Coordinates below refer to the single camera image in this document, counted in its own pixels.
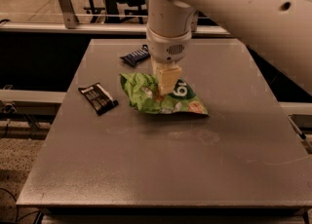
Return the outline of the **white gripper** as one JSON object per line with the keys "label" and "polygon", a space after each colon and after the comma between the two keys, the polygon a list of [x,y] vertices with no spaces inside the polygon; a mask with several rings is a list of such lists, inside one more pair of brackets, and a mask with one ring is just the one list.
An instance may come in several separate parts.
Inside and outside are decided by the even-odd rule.
{"label": "white gripper", "polygon": [[152,71],[158,80],[161,95],[174,90],[181,74],[181,68],[176,62],[186,56],[191,37],[191,31],[176,37],[165,37],[147,26],[146,39],[151,54]]}

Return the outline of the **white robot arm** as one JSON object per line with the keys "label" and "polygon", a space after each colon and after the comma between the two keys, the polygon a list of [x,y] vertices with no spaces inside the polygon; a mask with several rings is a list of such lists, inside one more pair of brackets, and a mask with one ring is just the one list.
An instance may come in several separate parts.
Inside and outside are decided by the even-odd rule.
{"label": "white robot arm", "polygon": [[148,0],[147,40],[161,94],[174,90],[191,21],[202,12],[312,93],[312,0]]}

